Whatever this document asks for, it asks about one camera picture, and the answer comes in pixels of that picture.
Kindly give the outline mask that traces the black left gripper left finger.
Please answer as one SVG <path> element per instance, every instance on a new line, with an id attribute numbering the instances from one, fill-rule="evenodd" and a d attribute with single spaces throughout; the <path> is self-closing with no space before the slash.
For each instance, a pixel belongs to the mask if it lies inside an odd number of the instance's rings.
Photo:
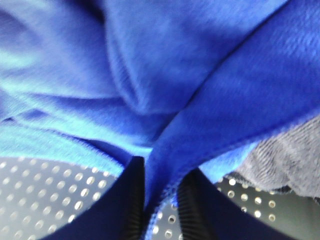
<path id="1" fill-rule="evenodd" d="M 109 190 L 47 240 L 138 240 L 143 231 L 145 167 L 133 157 Z"/>

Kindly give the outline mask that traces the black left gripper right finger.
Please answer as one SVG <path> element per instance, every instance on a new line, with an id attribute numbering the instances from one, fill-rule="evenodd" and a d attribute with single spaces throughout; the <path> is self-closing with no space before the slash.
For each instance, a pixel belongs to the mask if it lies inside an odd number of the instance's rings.
<path id="1" fill-rule="evenodd" d="M 199 170 L 187 174 L 177 191 L 185 240 L 281 240 L 283 235 L 243 212 Z"/>

